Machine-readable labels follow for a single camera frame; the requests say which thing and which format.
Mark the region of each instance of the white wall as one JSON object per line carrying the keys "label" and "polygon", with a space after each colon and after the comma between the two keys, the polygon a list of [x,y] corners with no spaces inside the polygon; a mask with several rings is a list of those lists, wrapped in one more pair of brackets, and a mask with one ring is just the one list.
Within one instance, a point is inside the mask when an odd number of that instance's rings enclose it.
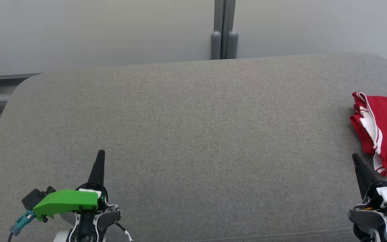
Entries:
{"label": "white wall", "polygon": [[367,52],[387,58],[387,0],[238,0],[238,58]]}
{"label": "white wall", "polygon": [[210,59],[213,0],[0,0],[0,75]]}

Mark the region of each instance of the sofa cushion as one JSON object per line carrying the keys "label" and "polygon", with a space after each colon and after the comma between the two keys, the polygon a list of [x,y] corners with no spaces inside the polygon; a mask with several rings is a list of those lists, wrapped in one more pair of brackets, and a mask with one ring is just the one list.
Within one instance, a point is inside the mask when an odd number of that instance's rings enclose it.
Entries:
{"label": "sofa cushion", "polygon": [[[75,189],[99,149],[134,241],[358,241],[347,219],[361,202],[354,91],[387,96],[387,60],[293,55],[29,78],[0,120],[0,241],[25,195]],[[59,216],[35,220],[13,242],[53,241],[63,228]]]}

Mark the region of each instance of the teal connector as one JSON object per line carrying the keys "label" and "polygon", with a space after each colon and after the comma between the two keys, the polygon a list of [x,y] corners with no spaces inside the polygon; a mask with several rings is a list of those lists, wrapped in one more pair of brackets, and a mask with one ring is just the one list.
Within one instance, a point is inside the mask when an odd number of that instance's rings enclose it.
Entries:
{"label": "teal connector", "polygon": [[17,236],[20,233],[20,230],[29,224],[33,219],[35,219],[35,213],[31,210],[26,211],[19,219],[16,221],[16,225],[10,228],[10,232]]}

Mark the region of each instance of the green bracket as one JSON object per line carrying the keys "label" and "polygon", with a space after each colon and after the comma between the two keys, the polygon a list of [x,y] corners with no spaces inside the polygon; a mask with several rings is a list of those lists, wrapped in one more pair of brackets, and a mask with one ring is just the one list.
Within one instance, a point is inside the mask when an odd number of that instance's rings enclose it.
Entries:
{"label": "green bracket", "polygon": [[56,191],[39,202],[34,207],[34,213],[37,219],[42,221],[42,215],[53,219],[54,214],[79,210],[79,206],[82,206],[84,210],[98,208],[98,193],[76,190]]}

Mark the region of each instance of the red cloth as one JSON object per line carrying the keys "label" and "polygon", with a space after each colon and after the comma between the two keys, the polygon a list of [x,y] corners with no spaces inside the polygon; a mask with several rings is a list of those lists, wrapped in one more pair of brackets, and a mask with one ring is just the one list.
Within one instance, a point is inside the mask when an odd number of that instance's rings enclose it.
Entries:
{"label": "red cloth", "polygon": [[350,117],[364,152],[374,155],[374,169],[387,176],[387,97],[354,92],[355,114]]}

